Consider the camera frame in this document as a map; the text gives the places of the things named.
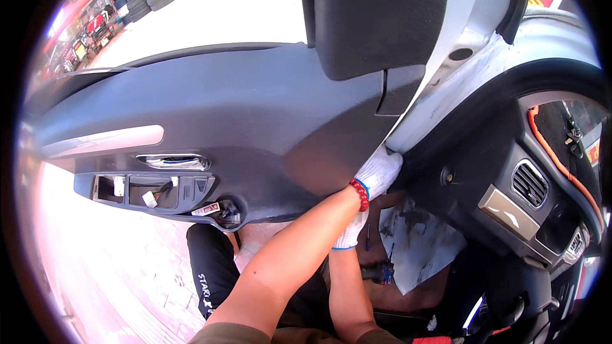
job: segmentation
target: red beaded bracelet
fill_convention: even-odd
[[[351,182],[349,182],[349,184],[351,184],[352,187],[357,189],[357,192],[359,193],[359,198],[361,198],[361,207],[359,208],[359,212],[368,210],[368,206],[370,206],[370,201],[368,200],[367,190],[363,187],[361,182],[359,182],[355,178],[353,178]]]

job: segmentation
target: hand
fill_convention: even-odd
[[[384,143],[374,151],[370,159],[355,174],[355,179],[366,188],[369,200],[387,192],[397,178],[403,161],[400,153],[387,154]]]
[[[349,223],[344,232],[340,235],[336,243],[333,244],[333,250],[346,250],[357,245],[357,235],[368,220],[370,209],[363,212],[358,212],[355,218]]]

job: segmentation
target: power drill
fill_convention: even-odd
[[[362,266],[361,267],[361,279],[372,279],[376,284],[388,285],[393,280],[393,263],[391,263],[391,256],[393,255],[393,248],[395,243],[391,246],[391,253],[389,260],[384,263],[375,264],[374,266]]]

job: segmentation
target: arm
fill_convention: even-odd
[[[360,205],[358,193],[347,186],[277,233],[251,259],[206,324],[237,323],[272,337],[290,297],[315,273]]]
[[[378,328],[372,303],[363,287],[355,248],[331,250],[329,312],[340,340],[355,343],[364,333]]]

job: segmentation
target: door handle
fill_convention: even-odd
[[[142,154],[136,156],[141,163],[162,170],[200,170],[210,167],[210,161],[199,154]]]

